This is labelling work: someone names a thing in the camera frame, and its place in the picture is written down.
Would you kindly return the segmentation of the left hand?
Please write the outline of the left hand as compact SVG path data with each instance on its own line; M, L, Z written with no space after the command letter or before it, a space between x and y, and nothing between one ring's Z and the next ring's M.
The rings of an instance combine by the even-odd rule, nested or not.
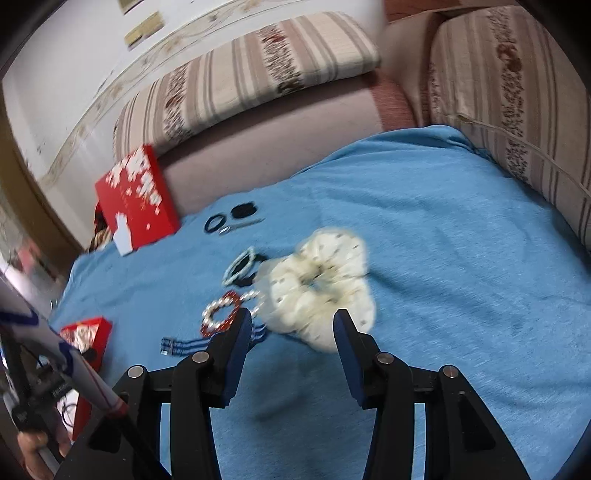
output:
M71 442L67 430L58 424L54 437L59 445L60 454L66 457L71 449ZM41 450L46 447L48 436L43 431L19 432L17 442L21 449L24 466L29 476L35 480L52 480L54 473L41 457Z

